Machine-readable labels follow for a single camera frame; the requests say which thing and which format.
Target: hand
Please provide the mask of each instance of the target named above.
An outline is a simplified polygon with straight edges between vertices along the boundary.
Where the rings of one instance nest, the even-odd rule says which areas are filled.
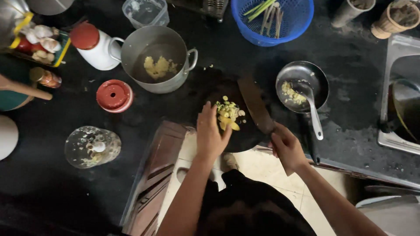
[[[273,155],[280,159],[286,175],[289,176],[309,163],[297,137],[285,126],[274,123],[276,129],[271,134],[268,147],[273,149]]]
[[[210,102],[207,102],[197,119],[197,156],[210,158],[212,164],[222,154],[232,134],[231,126],[227,125],[223,136],[220,135],[216,113],[217,106],[211,107]]]

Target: foot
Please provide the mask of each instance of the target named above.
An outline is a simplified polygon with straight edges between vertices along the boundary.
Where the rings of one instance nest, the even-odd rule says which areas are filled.
[[[239,170],[239,165],[232,153],[229,153],[229,152],[222,153],[222,160],[225,166],[227,167],[226,168],[227,171],[233,170],[233,169]]]

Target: spoon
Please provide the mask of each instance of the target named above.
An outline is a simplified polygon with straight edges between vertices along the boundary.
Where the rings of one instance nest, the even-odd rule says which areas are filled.
[[[298,94],[304,96],[306,100],[309,102],[309,106],[311,107],[311,119],[312,119],[312,126],[314,128],[315,135],[318,140],[322,140],[324,138],[324,134],[322,132],[321,122],[319,121],[318,112],[316,111],[315,102],[314,102],[314,92],[310,87],[309,83],[304,81],[292,81],[291,82],[292,89],[297,92]]]

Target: knife blade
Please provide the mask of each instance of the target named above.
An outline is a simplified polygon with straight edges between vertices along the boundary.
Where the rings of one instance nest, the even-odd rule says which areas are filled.
[[[261,99],[259,87],[248,77],[238,79],[238,85],[255,125],[264,134],[272,133],[275,125]]]

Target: pot handle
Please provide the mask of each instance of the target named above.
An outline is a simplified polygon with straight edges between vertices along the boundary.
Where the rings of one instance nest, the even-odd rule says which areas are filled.
[[[120,42],[123,42],[123,43],[124,43],[124,40],[123,40],[122,38],[113,37],[113,38],[111,39],[111,41],[109,41],[109,44],[108,44],[108,54],[109,54],[109,56],[110,56],[112,59],[114,59],[114,60],[116,60],[116,61],[121,62],[121,58],[116,58],[115,56],[113,56],[113,55],[111,54],[111,45],[112,45],[112,43],[113,43],[115,40],[117,40],[117,41],[120,41]]]
[[[184,70],[184,74],[186,74],[188,71],[194,69],[195,65],[197,64],[198,51],[195,48],[194,49],[191,49],[191,50],[188,50],[188,52],[187,52],[187,60],[189,60],[189,55],[191,53],[193,53],[193,52],[194,52],[194,61],[192,62],[191,66],[189,68],[187,68],[187,69]]]

